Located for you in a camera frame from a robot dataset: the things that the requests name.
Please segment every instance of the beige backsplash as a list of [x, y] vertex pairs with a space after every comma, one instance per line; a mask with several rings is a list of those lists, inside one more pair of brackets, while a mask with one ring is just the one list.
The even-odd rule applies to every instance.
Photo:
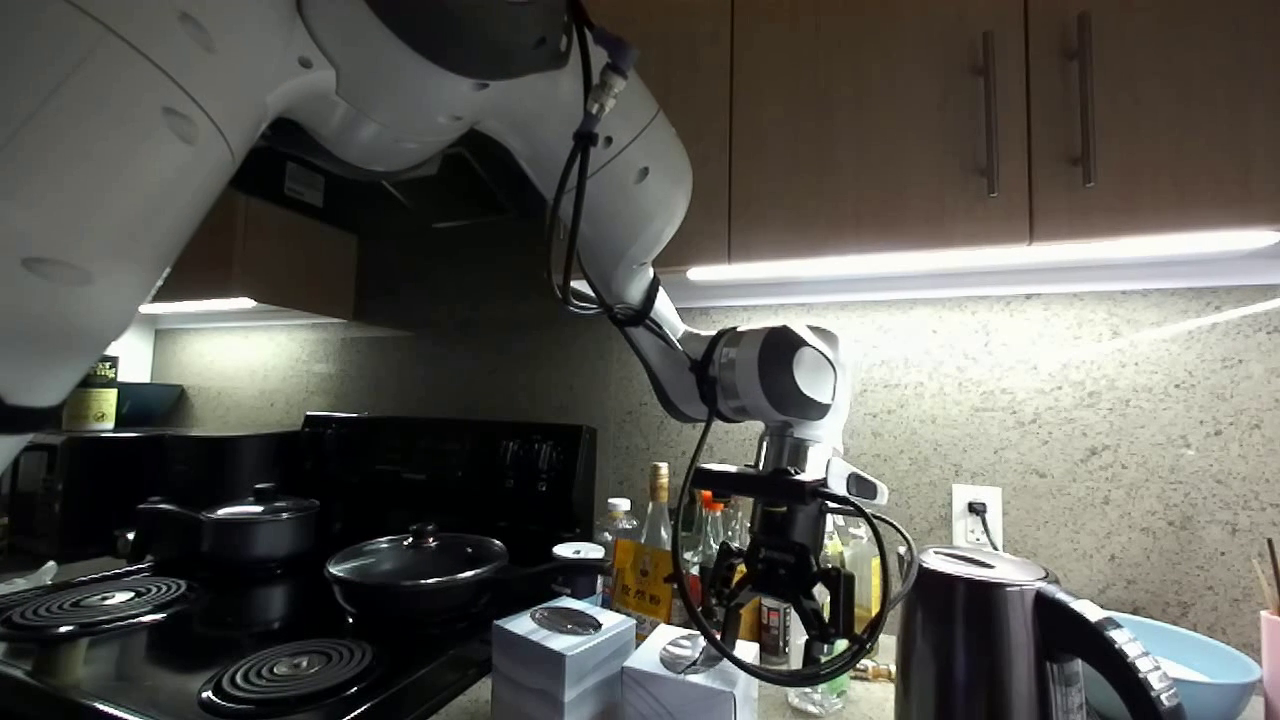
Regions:
[[[418, 316], [417, 330], [159, 330], [154, 379], [196, 429], [290, 429], [309, 407], [601, 429], [601, 494], [689, 459], [622, 340], [556, 309]], [[842, 337], [847, 455], [890, 483], [916, 539], [947, 539], [947, 483], [999, 483], [1007, 548], [1068, 589], [1254, 647], [1248, 557], [1280, 536], [1280, 291], [1145, 291], [689, 311], [697, 329], [803, 320]], [[749, 459], [721, 429], [709, 459]]]

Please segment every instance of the kitchen cabinet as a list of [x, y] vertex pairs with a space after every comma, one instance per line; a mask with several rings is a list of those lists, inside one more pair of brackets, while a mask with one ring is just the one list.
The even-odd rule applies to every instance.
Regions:
[[1027, 234], [1013, 0], [736, 0], [730, 255]]
[[736, 0], [588, 0], [601, 26], [622, 36], [635, 71], [675, 122], [692, 158], [692, 208], [658, 263], [729, 259], [729, 38]]
[[1033, 0], [1037, 234], [1280, 219], [1274, 0]]
[[352, 316], [357, 234], [226, 187], [154, 291], [154, 301], [199, 294]]

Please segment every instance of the white box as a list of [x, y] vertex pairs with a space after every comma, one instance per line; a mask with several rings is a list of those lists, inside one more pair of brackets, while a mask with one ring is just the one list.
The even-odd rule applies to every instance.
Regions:
[[[667, 640], [689, 628], [658, 623], [635, 655], [622, 662], [622, 720], [757, 720], [761, 717], [761, 683], [721, 658], [709, 670], [675, 677], [658, 662]], [[739, 658], [761, 658], [761, 642], [736, 640]]]
[[[601, 621], [591, 635], [551, 631], [541, 607], [574, 607]], [[491, 623], [491, 717], [503, 720], [602, 720], [621, 717], [621, 669], [635, 653], [635, 621], [556, 595]]]

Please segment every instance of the electrical outlet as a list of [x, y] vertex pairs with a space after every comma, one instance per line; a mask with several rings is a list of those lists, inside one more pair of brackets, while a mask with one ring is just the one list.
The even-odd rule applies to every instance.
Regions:
[[966, 502], [986, 502], [986, 526], [994, 548], [1003, 548], [1003, 488], [994, 483], [951, 483], [951, 545], [955, 548], [993, 548], [982, 522], [966, 513]]

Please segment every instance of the gas burner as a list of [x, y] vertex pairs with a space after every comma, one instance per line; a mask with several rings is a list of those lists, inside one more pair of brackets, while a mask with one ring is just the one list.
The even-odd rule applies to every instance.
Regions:
[[0, 631], [16, 640], [97, 635], [166, 621], [188, 582], [176, 577], [123, 577], [69, 592], [36, 595], [0, 615]]
[[366, 669], [372, 647], [360, 640], [275, 642], [217, 670], [217, 681], [199, 686], [199, 704], [218, 717], [294, 712], [357, 693]]

